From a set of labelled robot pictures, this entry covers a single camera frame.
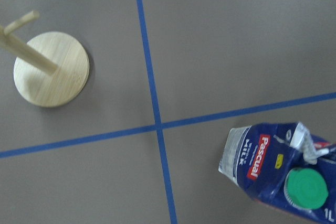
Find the wooden mug tree stand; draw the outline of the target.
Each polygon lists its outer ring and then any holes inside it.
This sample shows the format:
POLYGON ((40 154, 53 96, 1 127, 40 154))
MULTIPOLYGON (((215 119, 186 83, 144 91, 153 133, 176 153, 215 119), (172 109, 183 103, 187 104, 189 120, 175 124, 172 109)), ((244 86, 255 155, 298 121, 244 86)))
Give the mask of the wooden mug tree stand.
POLYGON ((42 33, 28 42, 14 31, 39 18, 33 10, 1 27, 1 47, 16 56, 14 84, 29 103, 54 108, 73 100, 87 83, 88 54, 73 36, 59 31, 42 33))

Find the blue Pascual milk carton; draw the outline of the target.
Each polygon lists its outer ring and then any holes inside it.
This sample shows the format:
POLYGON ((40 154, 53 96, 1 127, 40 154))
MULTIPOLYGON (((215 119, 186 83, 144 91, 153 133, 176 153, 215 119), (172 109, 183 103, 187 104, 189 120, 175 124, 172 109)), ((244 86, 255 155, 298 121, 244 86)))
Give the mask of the blue Pascual milk carton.
POLYGON ((231 129, 218 170, 252 199, 335 223, 335 145, 301 122, 231 129))

